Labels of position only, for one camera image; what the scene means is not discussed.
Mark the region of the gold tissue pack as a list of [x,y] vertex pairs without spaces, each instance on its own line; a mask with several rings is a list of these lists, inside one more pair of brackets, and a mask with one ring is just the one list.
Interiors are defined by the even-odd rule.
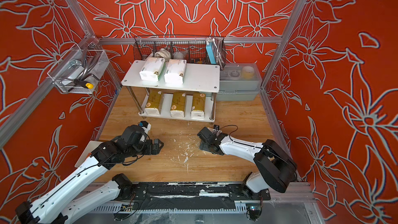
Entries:
[[184,118],[186,109],[186,94],[184,92],[174,92],[170,114],[172,118]]
[[195,92],[192,99],[191,117],[196,119],[204,119],[205,117],[205,101],[204,93]]
[[145,105],[147,115],[159,116],[163,105],[164,94],[161,90],[152,90]]

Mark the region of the white green tissue pack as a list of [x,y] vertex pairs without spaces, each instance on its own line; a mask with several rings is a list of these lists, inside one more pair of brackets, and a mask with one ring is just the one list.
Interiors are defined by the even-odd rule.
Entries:
[[164,74],[165,82],[167,84],[182,85],[186,66],[186,60],[170,59]]
[[165,59],[149,57],[146,59],[140,71],[140,77],[144,81],[158,82],[164,69]]

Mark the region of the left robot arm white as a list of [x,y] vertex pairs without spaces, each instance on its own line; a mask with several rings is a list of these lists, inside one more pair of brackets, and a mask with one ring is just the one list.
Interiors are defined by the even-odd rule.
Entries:
[[22,224],[72,224],[108,201],[132,201],[135,189],[123,173],[85,196],[79,197],[79,194],[118,164],[130,166],[143,156],[158,155],[164,144],[149,137],[150,128],[148,122],[141,121],[127,127],[122,135],[100,143],[73,173],[51,191],[34,202],[25,201],[17,206],[18,221]]

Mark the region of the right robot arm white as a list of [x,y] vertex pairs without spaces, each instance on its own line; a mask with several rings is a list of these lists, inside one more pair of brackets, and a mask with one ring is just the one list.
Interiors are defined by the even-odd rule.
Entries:
[[296,163],[274,140],[263,143],[240,140],[222,132],[217,125],[213,129],[204,127],[197,136],[202,151],[239,157],[256,165],[258,171],[244,180],[244,188],[252,193],[270,188],[284,193],[297,179]]

